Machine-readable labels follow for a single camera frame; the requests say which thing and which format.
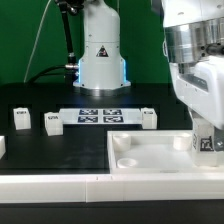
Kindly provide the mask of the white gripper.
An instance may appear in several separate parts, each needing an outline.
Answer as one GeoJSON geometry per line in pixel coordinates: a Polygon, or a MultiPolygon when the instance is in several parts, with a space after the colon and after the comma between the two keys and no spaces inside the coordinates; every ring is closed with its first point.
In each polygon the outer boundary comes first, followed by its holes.
{"type": "Polygon", "coordinates": [[[169,67],[177,98],[218,128],[214,133],[215,150],[224,151],[224,57],[209,56],[186,75],[179,72],[177,63],[169,67]]]}

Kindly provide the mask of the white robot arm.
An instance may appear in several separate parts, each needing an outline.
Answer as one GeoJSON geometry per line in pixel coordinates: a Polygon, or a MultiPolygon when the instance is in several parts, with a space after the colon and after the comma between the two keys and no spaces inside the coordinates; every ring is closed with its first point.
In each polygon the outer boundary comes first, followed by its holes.
{"type": "MultiPolygon", "coordinates": [[[[163,18],[163,54],[175,94],[192,119],[206,123],[204,134],[194,134],[194,147],[215,151],[214,130],[224,130],[224,0],[151,0],[151,7],[163,18]]],[[[85,0],[84,55],[74,86],[99,96],[129,85],[118,13],[104,0],[85,0]]]]}

